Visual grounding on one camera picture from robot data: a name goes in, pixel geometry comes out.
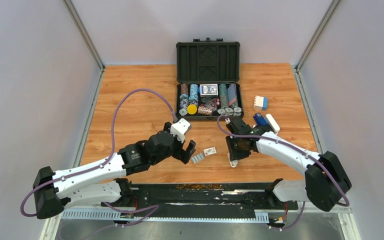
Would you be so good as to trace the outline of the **grey staple strip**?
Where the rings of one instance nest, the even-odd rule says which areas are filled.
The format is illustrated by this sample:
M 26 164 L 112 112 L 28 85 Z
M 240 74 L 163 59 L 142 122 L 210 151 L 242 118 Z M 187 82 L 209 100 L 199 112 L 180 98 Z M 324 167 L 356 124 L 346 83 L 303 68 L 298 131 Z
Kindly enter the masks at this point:
M 191 161 L 193 164 L 197 164 L 198 162 L 202 161 L 205 158 L 204 154 L 200 152 L 199 154 L 191 157 Z

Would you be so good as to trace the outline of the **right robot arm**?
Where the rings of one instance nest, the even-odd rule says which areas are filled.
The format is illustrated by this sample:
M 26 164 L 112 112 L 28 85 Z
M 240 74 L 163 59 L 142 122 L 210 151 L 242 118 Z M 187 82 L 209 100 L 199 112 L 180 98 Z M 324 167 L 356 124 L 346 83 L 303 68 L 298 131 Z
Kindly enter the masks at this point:
M 276 180 L 265 195 L 266 204 L 278 209 L 288 201 L 309 201 L 318 209 L 329 212 L 335 206 L 350 206 L 346 193 L 352 183 L 339 158 L 330 151 L 307 150 L 279 137 L 279 126 L 268 122 L 250 126 L 242 118 L 226 118 L 223 132 L 228 147 L 228 159 L 235 168 L 252 152 L 271 156 L 300 173 L 304 179 Z

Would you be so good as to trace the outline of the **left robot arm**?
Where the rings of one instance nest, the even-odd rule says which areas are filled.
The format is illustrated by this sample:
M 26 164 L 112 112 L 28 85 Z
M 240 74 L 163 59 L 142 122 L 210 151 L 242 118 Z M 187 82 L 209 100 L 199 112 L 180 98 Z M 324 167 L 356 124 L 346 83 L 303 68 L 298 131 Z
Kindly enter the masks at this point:
M 126 145 L 107 158 L 65 170 L 41 168 L 33 183 L 34 216 L 48 219 L 68 208 L 89 203 L 129 206 L 133 193 L 125 177 L 145 172 L 170 157 L 187 164 L 196 146 L 191 140 L 183 149 L 191 127 L 184 118 L 173 124 L 167 122 L 163 130 L 148 140 Z

